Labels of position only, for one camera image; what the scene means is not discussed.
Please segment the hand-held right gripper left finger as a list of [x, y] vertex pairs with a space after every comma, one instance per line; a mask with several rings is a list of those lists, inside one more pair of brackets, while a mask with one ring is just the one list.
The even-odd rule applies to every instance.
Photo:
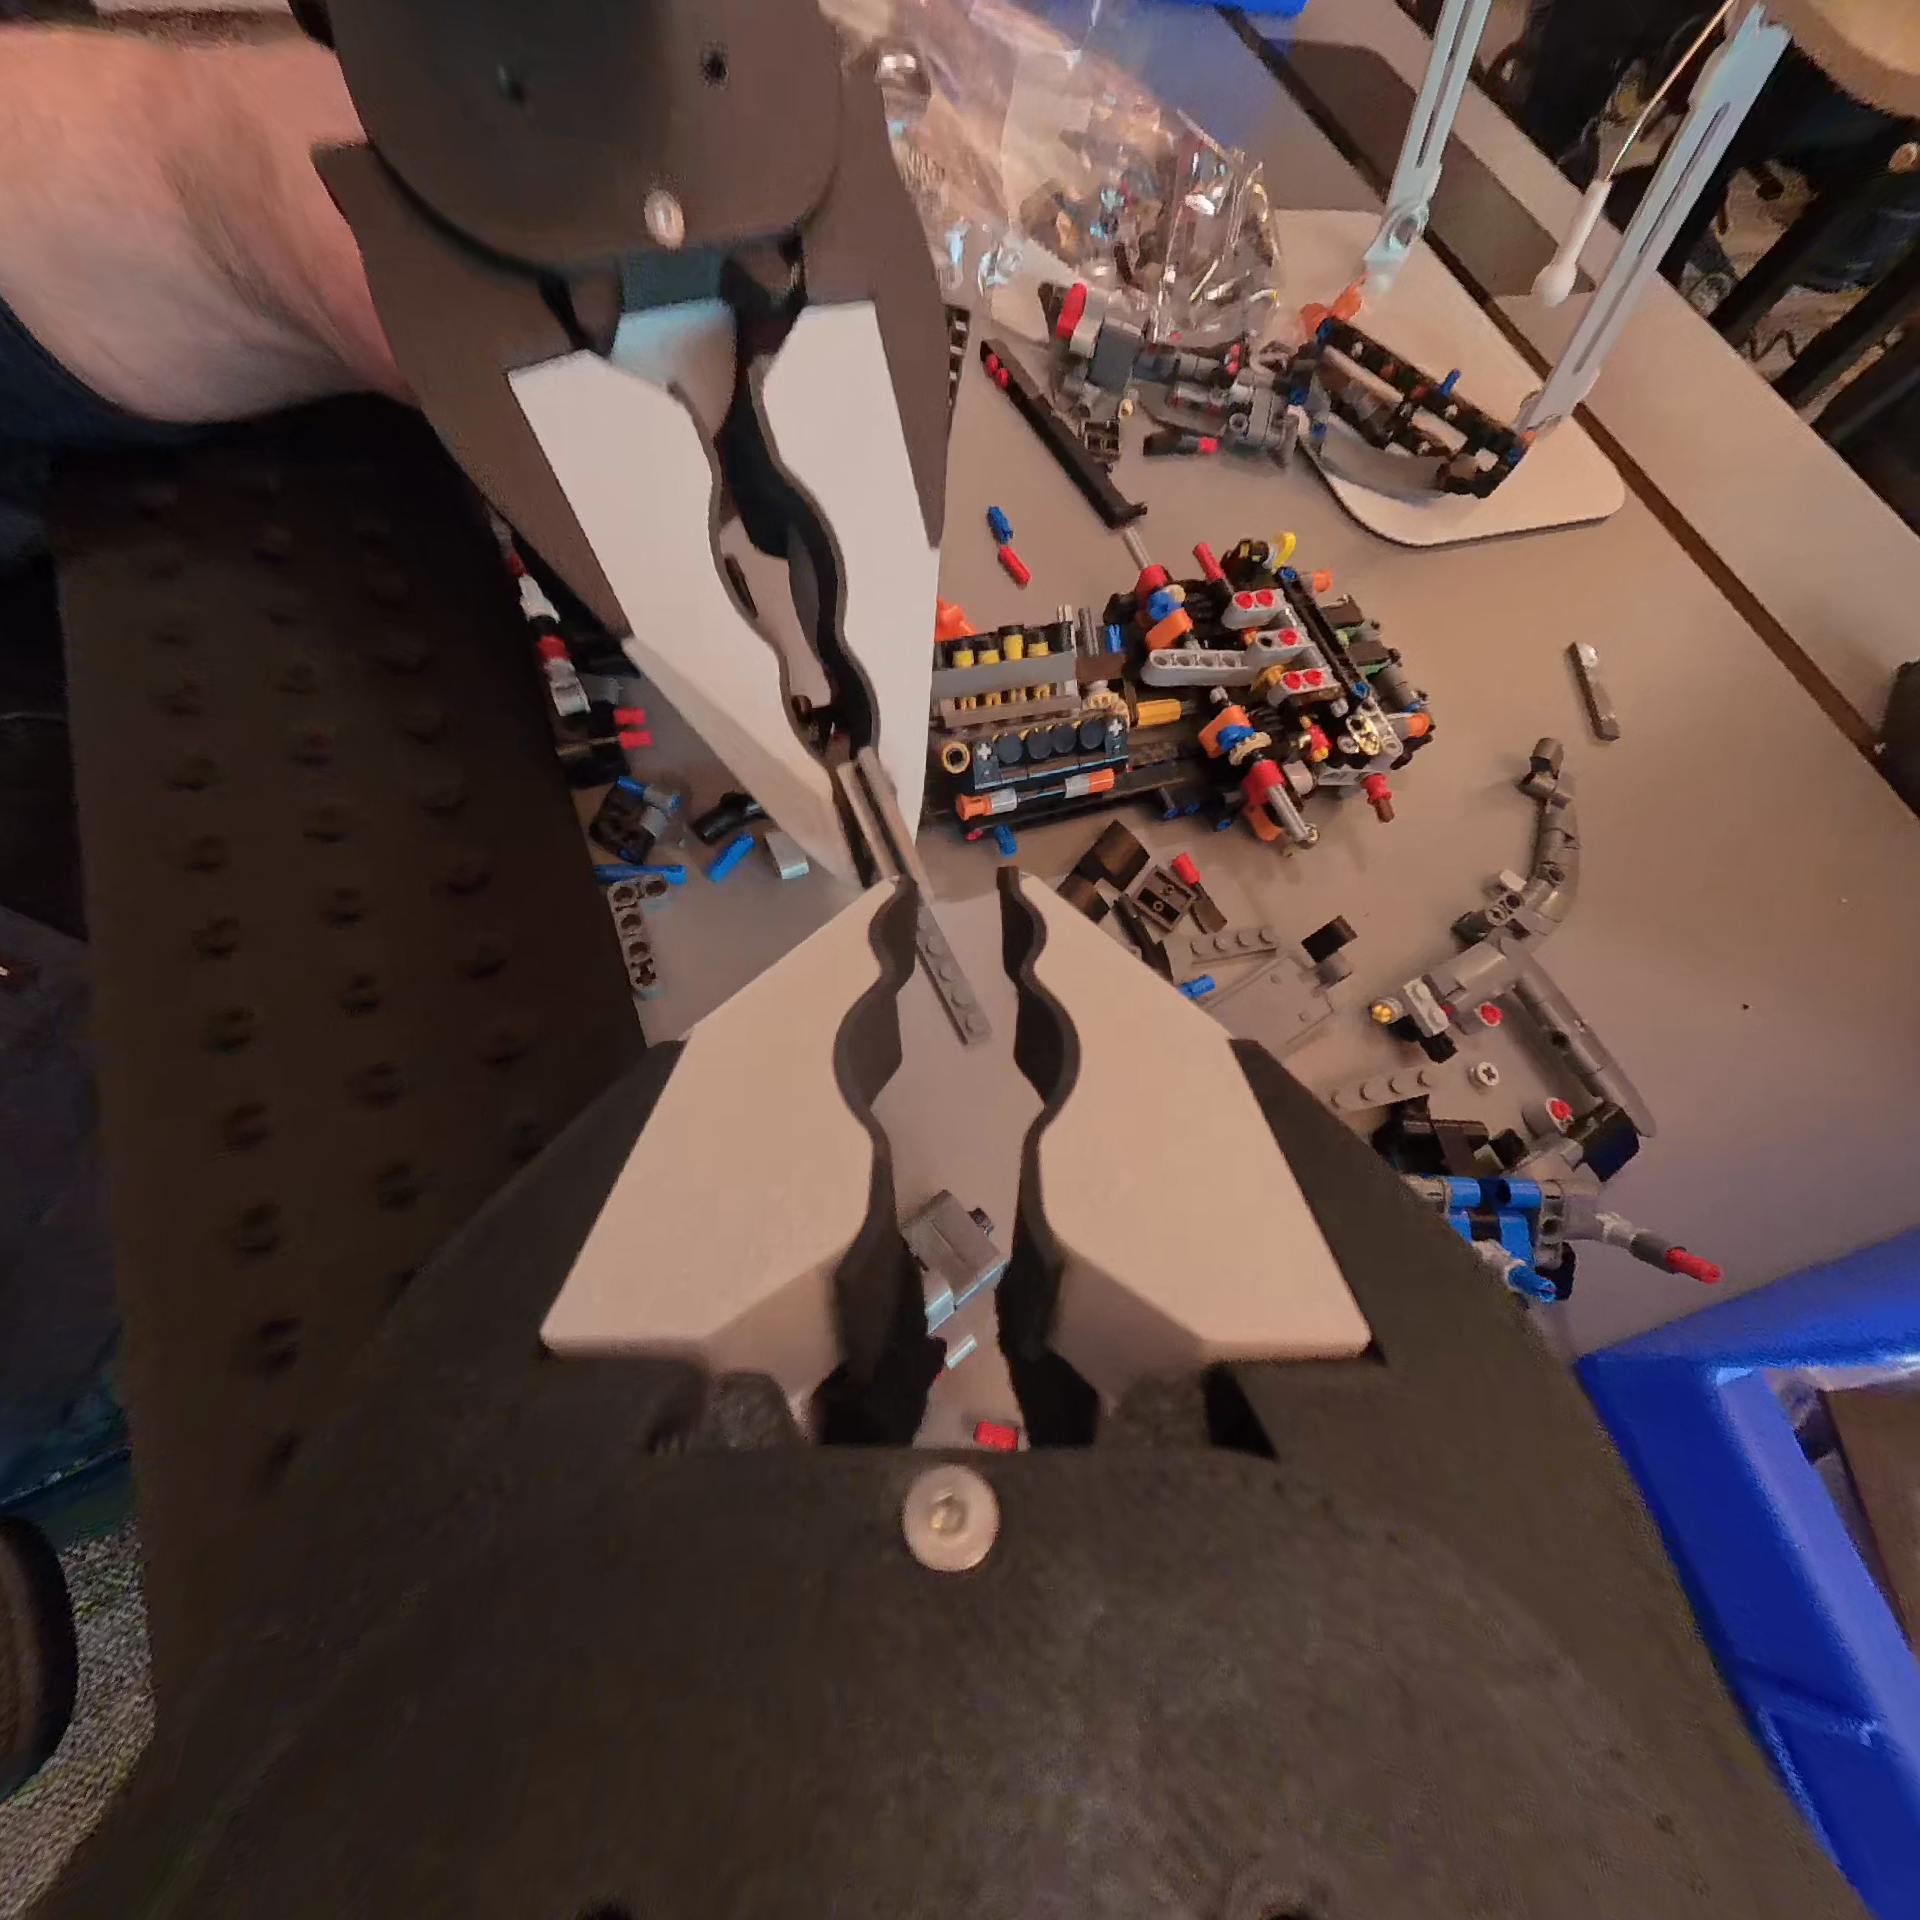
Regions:
[[763, 1376], [825, 1437], [908, 1446], [937, 1372], [876, 1115], [921, 892], [883, 879], [670, 1047], [541, 1321], [557, 1356]]

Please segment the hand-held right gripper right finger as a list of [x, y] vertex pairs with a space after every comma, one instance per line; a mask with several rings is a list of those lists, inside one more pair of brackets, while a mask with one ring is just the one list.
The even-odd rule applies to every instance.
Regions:
[[1034, 1446], [1144, 1388], [1372, 1343], [1276, 1128], [1289, 1076], [1037, 876], [999, 873], [1021, 1140], [995, 1330]]

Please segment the grey lego engine block assembly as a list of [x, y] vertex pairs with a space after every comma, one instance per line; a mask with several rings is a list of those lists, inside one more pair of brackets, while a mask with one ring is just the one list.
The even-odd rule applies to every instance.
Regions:
[[983, 838], [1118, 805], [1208, 809], [1198, 706], [1147, 680], [1144, 638], [1089, 606], [931, 641], [921, 825]]

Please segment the person's left forearm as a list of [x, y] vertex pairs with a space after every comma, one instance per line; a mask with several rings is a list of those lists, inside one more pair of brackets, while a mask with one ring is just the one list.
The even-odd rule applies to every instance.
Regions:
[[100, 422], [100, 396], [3, 303], [3, 448], [87, 445]]

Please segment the row of black lego connectors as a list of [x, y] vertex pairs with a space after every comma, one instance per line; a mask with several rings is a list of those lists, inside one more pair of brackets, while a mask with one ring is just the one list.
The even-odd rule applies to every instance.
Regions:
[[602, 789], [654, 747], [638, 677], [615, 638], [519, 541], [506, 567], [548, 693], [548, 725], [570, 789]]

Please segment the dark grey studded lego plate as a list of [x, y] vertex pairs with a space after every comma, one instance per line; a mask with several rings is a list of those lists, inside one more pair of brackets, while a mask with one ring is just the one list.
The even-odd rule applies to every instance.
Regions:
[[1463, 1095], [1475, 1086], [1475, 1070], [1485, 1063], [1475, 1060], [1450, 1060], [1450, 1063], [1405, 1063], [1395, 1070], [1372, 1070], [1366, 1076], [1350, 1076], [1334, 1089], [1321, 1092], [1321, 1102], [1334, 1115], [1366, 1115], [1385, 1111], [1395, 1105], [1434, 1099], [1434, 1095]]

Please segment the blue lego suspension assembly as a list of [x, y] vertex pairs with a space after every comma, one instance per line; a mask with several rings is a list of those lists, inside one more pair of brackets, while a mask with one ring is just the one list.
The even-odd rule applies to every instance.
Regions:
[[1637, 1227], [1598, 1192], [1521, 1176], [1401, 1176], [1408, 1192], [1437, 1211], [1495, 1279], [1537, 1305], [1562, 1305], [1575, 1285], [1575, 1247], [1601, 1243], [1698, 1285], [1723, 1269], [1682, 1243]]

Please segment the grey lego gearbox assembly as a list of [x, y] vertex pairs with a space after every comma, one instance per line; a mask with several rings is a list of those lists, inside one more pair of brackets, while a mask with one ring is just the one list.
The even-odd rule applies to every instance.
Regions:
[[1118, 428], [1140, 416], [1147, 457], [1237, 451], [1276, 467], [1321, 438], [1330, 396], [1318, 358], [1269, 341], [1279, 290], [1263, 287], [1227, 335], [1157, 329], [1137, 290], [1041, 280], [1047, 396], [1102, 467], [1118, 461]]

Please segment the clear bags of lego parts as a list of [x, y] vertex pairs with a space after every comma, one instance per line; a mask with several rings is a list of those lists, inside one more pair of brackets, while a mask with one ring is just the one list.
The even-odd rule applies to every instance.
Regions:
[[1115, 296], [1153, 341], [1272, 325], [1263, 164], [1176, 106], [1153, 3], [825, 3], [867, 58], [947, 306], [1044, 335], [1041, 287]]

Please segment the multicoloured lego chassis assembly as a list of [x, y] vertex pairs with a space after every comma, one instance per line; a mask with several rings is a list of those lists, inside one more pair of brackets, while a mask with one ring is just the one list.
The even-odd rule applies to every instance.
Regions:
[[1427, 693], [1379, 622], [1337, 599], [1295, 532], [1140, 561], [1099, 609], [1124, 709], [1121, 792], [1163, 818], [1308, 850], [1334, 809], [1398, 821], [1395, 783], [1434, 741]]

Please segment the black perforated panel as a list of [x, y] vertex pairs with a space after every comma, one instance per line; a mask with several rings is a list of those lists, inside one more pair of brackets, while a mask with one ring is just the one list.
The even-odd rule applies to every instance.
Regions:
[[45, 522], [177, 1691], [364, 1343], [644, 1037], [490, 515], [412, 412], [74, 454]]

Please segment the white book stand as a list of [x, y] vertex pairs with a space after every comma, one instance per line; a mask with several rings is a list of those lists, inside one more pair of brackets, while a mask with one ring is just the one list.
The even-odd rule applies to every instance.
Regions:
[[[1411, 93], [1379, 229], [1356, 258], [1347, 287], [1356, 306], [1327, 303], [1398, 351], [1405, 338], [1437, 345], [1437, 329], [1466, 312], [1463, 296], [1443, 293], [1427, 229], [1488, 13], [1488, 3], [1443, 3], [1421, 84]], [[1653, 283], [1682, 219], [1701, 209], [1711, 168], [1727, 158], [1788, 45], [1794, 42], [1833, 84], [1868, 106], [1917, 106], [1917, 3], [1720, 3], [1694, 35], [1685, 61], [1714, 32], [1720, 32], [1720, 45], [1704, 61], [1691, 106], [1669, 139], [1569, 345], [1543, 387], [1524, 396], [1511, 416], [1498, 416], [1537, 432], [1524, 464], [1498, 493], [1401, 503], [1343, 477], [1324, 477], [1308, 445], [1298, 445], [1369, 532], [1408, 548], [1440, 548], [1595, 525], [1614, 515], [1624, 506], [1624, 483], [1598, 445], [1572, 425], [1572, 416]]]

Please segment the blue plastic bin with label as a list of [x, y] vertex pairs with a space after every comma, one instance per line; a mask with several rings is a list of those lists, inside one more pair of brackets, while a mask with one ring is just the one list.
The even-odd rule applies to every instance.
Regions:
[[1917, 1653], [1772, 1376], [1917, 1359], [1917, 1231], [1579, 1356], [1704, 1643], [1875, 1917], [1917, 1917]]

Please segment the dark mesh object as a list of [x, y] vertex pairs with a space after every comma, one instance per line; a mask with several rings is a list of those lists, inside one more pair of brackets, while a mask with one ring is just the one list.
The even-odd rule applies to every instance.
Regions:
[[61, 1746], [81, 1682], [74, 1608], [48, 1537], [3, 1514], [3, 1798]]

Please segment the large black lego frame assembly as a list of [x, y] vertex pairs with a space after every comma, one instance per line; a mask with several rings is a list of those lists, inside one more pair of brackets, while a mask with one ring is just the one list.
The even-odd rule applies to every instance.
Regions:
[[1289, 393], [1324, 477], [1401, 503], [1498, 493], [1537, 432], [1485, 412], [1456, 380], [1456, 370], [1417, 367], [1334, 306], [1301, 309]]

